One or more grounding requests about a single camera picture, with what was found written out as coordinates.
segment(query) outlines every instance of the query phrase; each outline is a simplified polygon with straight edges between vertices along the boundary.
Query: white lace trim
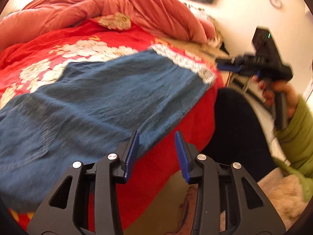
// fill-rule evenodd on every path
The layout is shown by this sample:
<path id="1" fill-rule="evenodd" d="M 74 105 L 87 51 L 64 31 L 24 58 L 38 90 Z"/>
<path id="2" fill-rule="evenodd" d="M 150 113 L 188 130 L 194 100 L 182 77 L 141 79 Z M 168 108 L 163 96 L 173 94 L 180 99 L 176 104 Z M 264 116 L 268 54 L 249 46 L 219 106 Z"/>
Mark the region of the white lace trim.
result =
<path id="1" fill-rule="evenodd" d="M 193 73 L 198 74 L 204 84 L 209 84 L 211 86 L 215 82 L 216 73 L 213 70 L 206 68 L 204 64 L 195 62 L 185 56 L 182 56 L 162 44 L 154 44 L 151 46 L 151 48 L 158 55 L 171 59 L 173 63 L 179 67 L 189 69 Z"/>

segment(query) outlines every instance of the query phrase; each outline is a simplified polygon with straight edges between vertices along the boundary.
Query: hand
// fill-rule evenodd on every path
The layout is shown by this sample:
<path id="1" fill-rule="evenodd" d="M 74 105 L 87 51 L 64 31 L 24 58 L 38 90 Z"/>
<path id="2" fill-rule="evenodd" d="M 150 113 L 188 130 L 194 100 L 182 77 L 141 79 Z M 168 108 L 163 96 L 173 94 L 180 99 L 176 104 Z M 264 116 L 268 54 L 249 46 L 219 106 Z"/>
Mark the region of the hand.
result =
<path id="1" fill-rule="evenodd" d="M 265 105 L 272 106 L 274 104 L 274 92 L 285 92 L 288 104 L 288 118 L 292 118 L 299 103 L 299 97 L 293 87 L 285 80 L 279 80 L 272 83 L 273 91 L 267 90 L 265 82 L 260 81 L 257 76 L 252 77 L 253 82 L 259 83 L 259 88 L 263 91 L 262 96 L 265 98 Z"/>

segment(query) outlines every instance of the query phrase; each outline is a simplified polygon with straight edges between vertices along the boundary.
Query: green sweater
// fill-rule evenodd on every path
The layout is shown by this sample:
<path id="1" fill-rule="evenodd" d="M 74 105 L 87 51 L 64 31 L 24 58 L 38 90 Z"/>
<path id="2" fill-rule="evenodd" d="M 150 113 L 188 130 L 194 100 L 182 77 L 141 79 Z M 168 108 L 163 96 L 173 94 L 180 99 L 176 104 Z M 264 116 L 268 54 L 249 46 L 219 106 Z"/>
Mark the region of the green sweater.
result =
<path id="1" fill-rule="evenodd" d="M 276 158 L 274 161 L 286 174 L 299 177 L 308 202 L 313 195 L 313 117 L 301 96 L 289 126 L 275 134 L 291 165 Z"/>

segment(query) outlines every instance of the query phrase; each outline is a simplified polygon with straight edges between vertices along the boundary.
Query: device handle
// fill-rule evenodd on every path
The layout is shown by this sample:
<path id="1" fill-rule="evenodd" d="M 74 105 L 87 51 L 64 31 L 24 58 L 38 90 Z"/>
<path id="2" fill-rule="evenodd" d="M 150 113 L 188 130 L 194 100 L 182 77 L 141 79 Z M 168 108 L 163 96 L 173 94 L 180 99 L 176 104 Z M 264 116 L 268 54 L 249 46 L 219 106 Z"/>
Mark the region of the device handle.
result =
<path id="1" fill-rule="evenodd" d="M 285 130 L 288 126 L 288 105 L 285 92 L 275 92 L 275 120 L 277 130 Z"/>

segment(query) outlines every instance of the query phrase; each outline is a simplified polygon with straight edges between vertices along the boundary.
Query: green sleeve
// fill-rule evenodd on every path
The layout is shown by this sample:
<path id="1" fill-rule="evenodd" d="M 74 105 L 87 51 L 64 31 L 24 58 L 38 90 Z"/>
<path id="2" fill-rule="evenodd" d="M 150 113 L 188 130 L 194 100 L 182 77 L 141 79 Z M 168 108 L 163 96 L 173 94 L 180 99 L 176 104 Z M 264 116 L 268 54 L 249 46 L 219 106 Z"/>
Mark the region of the green sleeve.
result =
<path id="1" fill-rule="evenodd" d="M 301 96 L 289 126 L 276 137 L 291 167 L 313 178 L 313 118 Z"/>

